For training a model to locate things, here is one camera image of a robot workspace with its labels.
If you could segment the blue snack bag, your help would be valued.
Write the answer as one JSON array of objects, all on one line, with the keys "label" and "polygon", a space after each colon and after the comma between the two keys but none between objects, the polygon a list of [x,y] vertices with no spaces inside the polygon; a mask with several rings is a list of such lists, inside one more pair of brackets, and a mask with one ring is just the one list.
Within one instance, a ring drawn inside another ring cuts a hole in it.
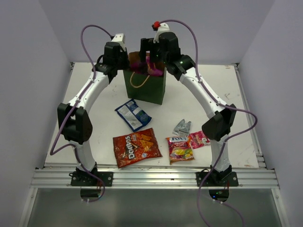
[{"label": "blue snack bag", "polygon": [[129,126],[132,132],[137,132],[141,128],[147,126],[152,118],[138,106],[134,99],[128,100],[115,109],[117,114]]}]

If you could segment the green paper bag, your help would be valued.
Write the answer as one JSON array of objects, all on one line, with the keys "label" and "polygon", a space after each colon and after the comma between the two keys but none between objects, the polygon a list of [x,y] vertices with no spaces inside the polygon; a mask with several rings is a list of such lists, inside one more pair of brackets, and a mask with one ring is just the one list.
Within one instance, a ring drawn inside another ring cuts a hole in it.
[{"label": "green paper bag", "polygon": [[138,74],[130,71],[130,69],[123,71],[128,98],[158,105],[163,103],[166,87],[166,68],[162,62],[157,63],[164,66],[164,74],[161,77]]}]

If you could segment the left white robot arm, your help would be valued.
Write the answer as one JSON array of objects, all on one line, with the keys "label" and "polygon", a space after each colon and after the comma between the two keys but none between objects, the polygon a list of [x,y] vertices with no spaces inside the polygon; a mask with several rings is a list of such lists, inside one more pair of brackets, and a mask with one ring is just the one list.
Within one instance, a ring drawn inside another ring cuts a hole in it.
[{"label": "left white robot arm", "polygon": [[100,93],[111,83],[119,70],[129,68],[129,60],[122,34],[112,37],[104,47],[102,62],[93,64],[92,73],[78,94],[67,104],[57,108],[59,132],[72,146],[77,159],[77,168],[84,171],[81,179],[92,186],[98,181],[96,161],[92,156],[89,139],[93,126],[89,112]]}]

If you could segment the purple snack bag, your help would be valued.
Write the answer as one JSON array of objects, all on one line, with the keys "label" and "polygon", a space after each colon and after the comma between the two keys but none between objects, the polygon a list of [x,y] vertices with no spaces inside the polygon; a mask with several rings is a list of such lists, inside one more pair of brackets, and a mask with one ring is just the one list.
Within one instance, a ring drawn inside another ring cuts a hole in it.
[{"label": "purple snack bag", "polygon": [[151,62],[149,53],[146,54],[145,62],[141,62],[139,53],[132,52],[129,54],[129,62],[132,72],[153,77],[161,77],[164,74],[164,66]]}]

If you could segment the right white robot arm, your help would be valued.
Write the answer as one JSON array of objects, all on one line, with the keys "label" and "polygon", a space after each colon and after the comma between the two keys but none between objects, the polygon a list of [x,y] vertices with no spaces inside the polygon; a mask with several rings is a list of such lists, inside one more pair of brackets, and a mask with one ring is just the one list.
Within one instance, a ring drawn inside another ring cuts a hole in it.
[{"label": "right white robot arm", "polygon": [[194,95],[204,109],[208,121],[202,125],[202,131],[210,140],[212,149],[209,177],[213,184],[223,185],[232,172],[225,140],[234,122],[235,105],[227,105],[202,81],[192,58],[181,53],[178,38],[173,32],[162,33],[157,41],[153,38],[141,39],[141,62],[145,61],[146,53],[150,54],[151,62],[162,62],[167,71]]}]

